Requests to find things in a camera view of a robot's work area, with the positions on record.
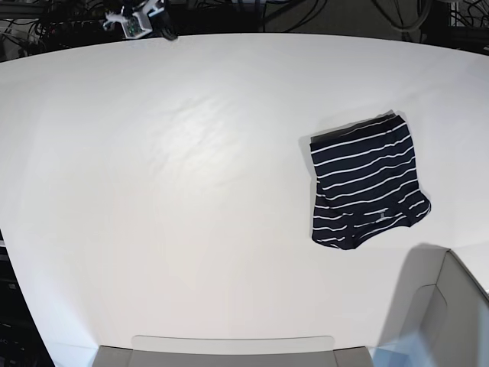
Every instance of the fabric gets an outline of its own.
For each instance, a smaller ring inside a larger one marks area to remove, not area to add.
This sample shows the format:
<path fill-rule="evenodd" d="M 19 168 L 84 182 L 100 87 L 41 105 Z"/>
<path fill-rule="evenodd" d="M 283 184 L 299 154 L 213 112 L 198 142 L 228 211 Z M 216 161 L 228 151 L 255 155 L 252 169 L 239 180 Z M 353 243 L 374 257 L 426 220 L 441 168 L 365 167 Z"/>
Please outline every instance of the fabric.
<path fill-rule="evenodd" d="M 313 240 L 320 245 L 357 248 L 430 212 L 419 189 L 413 140 L 400 116 L 314 137 L 310 147 L 318 179 Z"/>

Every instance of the striped shorts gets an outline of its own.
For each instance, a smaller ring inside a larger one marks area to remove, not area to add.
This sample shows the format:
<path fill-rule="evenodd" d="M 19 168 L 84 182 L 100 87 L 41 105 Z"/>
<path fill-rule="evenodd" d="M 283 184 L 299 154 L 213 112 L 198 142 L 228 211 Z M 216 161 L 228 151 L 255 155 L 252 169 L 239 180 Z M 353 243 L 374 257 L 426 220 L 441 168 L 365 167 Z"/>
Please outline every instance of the striped shorts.
<path fill-rule="evenodd" d="M 311 139 L 317 174 L 313 240 L 349 250 L 431 210 L 419 189 L 407 123 L 389 114 Z"/>

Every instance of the white tabletop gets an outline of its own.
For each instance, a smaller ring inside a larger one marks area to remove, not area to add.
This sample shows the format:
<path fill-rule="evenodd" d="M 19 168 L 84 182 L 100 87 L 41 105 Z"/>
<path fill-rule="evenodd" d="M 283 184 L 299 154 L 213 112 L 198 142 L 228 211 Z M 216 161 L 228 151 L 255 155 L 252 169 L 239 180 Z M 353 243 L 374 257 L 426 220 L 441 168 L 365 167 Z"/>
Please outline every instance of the white tabletop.
<path fill-rule="evenodd" d="M 377 345 L 410 249 L 489 239 L 488 97 L 486 57 L 353 37 L 181 37 L 0 64 L 0 228 L 40 334 Z M 317 245 L 309 137 L 389 110 L 408 121 L 432 212 L 354 251 Z M 406 304 L 436 279 L 423 264 Z"/>

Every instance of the clothing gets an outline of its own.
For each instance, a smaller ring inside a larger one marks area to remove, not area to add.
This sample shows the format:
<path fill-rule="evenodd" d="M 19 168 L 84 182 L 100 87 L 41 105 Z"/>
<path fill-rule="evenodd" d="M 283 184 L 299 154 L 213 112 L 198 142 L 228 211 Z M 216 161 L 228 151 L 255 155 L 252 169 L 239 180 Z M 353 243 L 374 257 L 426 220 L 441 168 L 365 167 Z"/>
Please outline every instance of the clothing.
<path fill-rule="evenodd" d="M 419 189 L 413 140 L 400 116 L 314 137 L 310 147 L 318 179 L 313 240 L 320 245 L 357 248 L 430 212 Z"/>

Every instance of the white stripe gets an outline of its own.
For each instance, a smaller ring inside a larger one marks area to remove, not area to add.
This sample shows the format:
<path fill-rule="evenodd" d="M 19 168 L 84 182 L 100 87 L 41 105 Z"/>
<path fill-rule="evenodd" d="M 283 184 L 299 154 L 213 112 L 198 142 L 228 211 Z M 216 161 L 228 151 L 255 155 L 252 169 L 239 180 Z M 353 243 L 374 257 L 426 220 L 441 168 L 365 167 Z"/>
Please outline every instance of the white stripe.
<path fill-rule="evenodd" d="M 343 241 L 345 237 L 341 237 L 340 239 L 337 239 L 336 237 L 332 237 L 330 239 L 318 239 L 316 240 L 317 242 L 327 242 L 327 241 Z"/>
<path fill-rule="evenodd" d="M 407 199 L 408 196 L 410 195 L 413 195 L 414 193 L 417 193 L 419 191 L 418 190 L 414 190 L 412 193 L 408 193 L 404 198 L 402 198 L 401 200 L 398 201 L 399 204 L 401 204 L 405 199 Z"/>
<path fill-rule="evenodd" d="M 360 200 L 360 201 L 355 201 L 354 203 L 346 203 L 340 206 L 331 206 L 331 209 L 339 209 L 339 208 L 344 208 L 345 206 L 350 206 L 350 205 L 355 205 L 355 204 L 363 204 L 363 203 L 373 203 L 374 201 L 382 200 L 383 198 L 391 195 L 392 193 L 395 193 L 396 191 L 399 191 L 404 185 L 411 184 L 412 182 L 417 182 L 417 180 L 410 180 L 406 181 L 402 185 L 400 185 L 397 189 L 390 191 L 389 193 L 386 193 L 385 195 L 379 196 L 375 199 L 372 200 Z"/>
<path fill-rule="evenodd" d="M 330 231 L 333 231 L 333 232 L 336 232 L 336 231 L 342 231 L 343 229 L 345 229 L 347 226 L 344 226 L 344 227 L 341 227 L 341 228 L 337 228 L 337 229 L 333 229 L 333 228 L 329 228 L 329 227 L 313 227 L 313 229 L 315 231 L 321 231 L 323 229 L 329 229 Z"/>
<path fill-rule="evenodd" d="M 418 201 L 416 204 L 413 204 L 412 206 L 410 206 L 408 209 L 411 210 L 413 207 L 415 206 L 418 206 L 420 204 L 423 204 L 425 202 L 425 200 L 421 200 L 421 201 Z"/>
<path fill-rule="evenodd" d="M 391 132 L 395 132 L 398 128 L 402 128 L 405 125 L 406 125 L 406 123 L 404 122 L 403 124 L 400 124 L 399 126 L 396 126 L 392 130 L 387 130 L 386 132 L 381 132 L 379 134 L 375 134 L 375 135 L 372 135 L 372 136 L 366 136 L 364 138 L 359 138 L 359 139 L 355 139 L 355 140 L 351 140 L 351 141 L 344 141 L 342 143 L 338 143 L 338 144 L 334 144 L 334 145 L 329 145 L 328 147 L 316 149 L 315 151 L 312 151 L 311 154 L 319 153 L 320 151 L 327 151 L 328 149 L 331 149 L 331 148 L 341 147 L 342 145 L 353 144 L 353 143 L 357 143 L 359 141 L 376 138 L 377 136 L 387 135 L 387 134 L 390 134 Z"/>
<path fill-rule="evenodd" d="M 380 219 L 376 220 L 375 222 L 369 222 L 369 223 L 359 224 L 359 225 L 354 226 L 354 227 L 355 228 L 360 228 L 360 227 L 363 227 L 363 226 L 368 226 L 369 224 L 380 223 L 380 222 L 384 221 L 385 219 L 397 218 L 398 216 L 402 216 L 402 215 L 403 215 L 402 213 L 399 213 L 399 214 L 396 214 L 395 216 L 385 216 L 384 218 L 380 218 Z"/>
<path fill-rule="evenodd" d="M 431 210 L 431 204 L 428 205 L 428 209 L 425 210 L 424 212 L 420 213 L 420 214 L 416 214 L 416 218 L 418 218 L 419 216 L 422 216 L 424 213 L 426 213 L 428 210 Z"/>
<path fill-rule="evenodd" d="M 342 196 L 354 196 L 358 193 L 364 193 L 365 191 L 369 191 L 369 190 L 372 190 L 374 189 L 375 187 L 379 187 L 379 186 L 382 186 L 383 184 L 385 184 L 387 181 L 390 181 L 390 180 L 395 180 L 397 178 L 401 178 L 402 176 L 404 176 L 405 174 L 409 173 L 409 172 L 413 172 L 416 170 L 416 167 L 414 168 L 410 168 L 408 170 L 405 170 L 402 174 L 398 175 L 398 176 L 392 176 L 392 177 L 389 177 L 389 178 L 386 178 L 385 180 L 383 180 L 382 182 L 379 182 L 379 183 L 376 183 L 374 186 L 370 186 L 370 187 L 367 187 L 365 189 L 362 189 L 362 190 L 359 190 L 359 191 L 355 191 L 354 193 L 342 193 L 340 195 L 336 195 L 334 197 L 326 197 L 327 200 L 335 200 L 335 199 L 338 199 L 339 197 L 342 197 Z"/>
<path fill-rule="evenodd" d="M 372 176 L 375 176 L 376 174 L 378 174 L 379 172 L 383 171 L 383 170 L 386 170 L 387 168 L 397 168 L 397 167 L 400 167 L 402 166 L 403 164 L 409 164 L 413 161 L 415 157 L 412 157 L 411 159 L 409 159 L 407 162 L 403 162 L 403 163 L 400 163 L 398 164 L 397 166 L 384 166 L 382 167 L 380 170 L 378 170 L 377 172 L 374 172 L 372 174 L 368 174 L 367 176 L 363 176 L 363 177 L 360 177 L 360 178 L 355 178 L 354 180 L 350 180 L 350 181 L 346 181 L 346 182 L 341 182 L 341 183 L 335 183 L 334 185 L 331 185 L 331 186 L 328 186 L 328 187 L 323 187 L 322 189 L 323 190 L 329 190 L 329 189 L 332 189 L 333 187 L 337 187 L 337 186 L 344 186 L 344 185 L 348 185 L 348 184 L 352 184 L 354 182 L 358 182 L 358 181 L 362 181 L 366 178 L 369 178 L 369 177 L 372 177 Z"/>
<path fill-rule="evenodd" d="M 387 121 L 390 121 L 392 119 L 395 119 L 396 117 L 397 117 L 397 115 L 394 115 L 394 117 L 390 117 L 387 120 L 383 120 L 381 122 L 376 122 L 375 124 L 370 124 L 370 125 L 362 126 L 361 128 L 356 128 L 355 130 L 352 130 L 350 132 L 347 132 L 346 134 L 343 134 L 341 136 L 346 136 L 348 134 L 351 134 L 352 132 L 356 132 L 357 130 L 362 130 L 363 128 L 370 128 L 371 126 L 383 124 L 384 122 L 387 122 Z"/>
<path fill-rule="evenodd" d="M 313 216 L 313 218 L 320 218 L 320 219 L 329 219 L 329 220 L 337 220 L 337 219 L 340 219 L 342 218 L 343 216 L 352 216 L 353 214 L 349 214 L 349 213 L 345 213 L 345 214 L 341 214 L 340 216 L 336 216 L 334 218 L 329 218 L 327 216 Z"/>
<path fill-rule="evenodd" d="M 314 167 L 319 167 L 319 166 L 322 166 L 326 163 L 331 163 L 331 162 L 336 162 L 336 161 L 342 161 L 344 159 L 348 159 L 348 158 L 354 158 L 354 157 L 360 157 L 362 155 L 366 155 L 366 154 L 369 154 L 371 153 L 372 151 L 382 151 L 384 150 L 385 148 L 387 147 L 395 147 L 396 145 L 400 144 L 400 143 L 404 143 L 407 139 L 409 139 L 411 137 L 411 135 L 407 135 L 405 136 L 404 138 L 402 138 L 401 140 L 399 141 L 395 141 L 394 143 L 389 143 L 389 144 L 385 144 L 383 147 L 380 147 L 380 148 L 374 148 L 374 149 L 371 149 L 370 151 L 362 151 L 361 153 L 357 153 L 357 154 L 352 154 L 352 155 L 345 155 L 345 156 L 341 156 L 341 157 L 337 157 L 337 158 L 333 158 L 333 159 L 329 159 L 327 161 L 323 161 L 323 162 L 320 162 L 320 163 L 316 163 L 314 164 Z"/>
<path fill-rule="evenodd" d="M 397 222 L 399 222 L 401 219 L 404 219 L 406 218 L 406 216 L 400 216 L 399 218 L 397 218 L 396 220 L 394 220 L 389 226 L 386 226 L 386 227 L 382 227 L 382 228 L 377 228 L 377 229 L 374 229 L 373 231 L 370 231 L 369 233 L 365 233 L 364 235 L 361 235 L 358 239 L 361 239 L 362 237 L 365 237 L 366 235 L 371 235 L 372 233 L 375 233 L 375 232 L 379 232 L 381 231 L 382 229 L 387 229 L 387 228 L 390 228 L 392 227 L 394 224 L 396 224 Z"/>
<path fill-rule="evenodd" d="M 384 158 L 396 158 L 396 157 L 400 157 L 401 155 L 405 155 L 405 153 L 407 153 L 408 151 L 410 151 L 411 149 L 413 149 L 414 147 L 411 147 L 411 148 L 408 148 L 406 151 L 404 151 L 403 153 L 397 153 L 395 155 L 385 155 L 383 157 L 379 157 L 379 158 L 376 158 L 374 159 L 372 162 L 370 163 L 367 163 L 367 164 L 364 164 L 363 166 L 360 166 L 360 167 L 356 167 L 356 168 L 351 168 L 349 170 L 342 170 L 342 171 L 335 171 L 335 172 L 331 172 L 329 174 L 323 174 L 322 176 L 318 176 L 318 178 L 324 178 L 324 177 L 327 177 L 327 176 L 331 176 L 332 174 L 343 174 L 344 172 L 352 172 L 352 171 L 356 171 L 356 170 L 360 170 L 362 168 L 365 168 L 365 167 L 368 167 L 368 166 L 371 166 L 372 164 L 374 164 L 375 162 L 378 162 L 379 160 L 381 159 L 384 159 Z"/>
<path fill-rule="evenodd" d="M 364 213 L 364 216 L 369 216 L 369 215 L 371 215 L 371 214 L 377 214 L 377 213 L 383 213 L 383 212 L 385 212 L 386 210 L 389 210 L 389 208 L 383 208 L 383 209 L 381 209 L 381 210 L 377 210 L 377 211 L 375 211 L 375 212 Z"/>

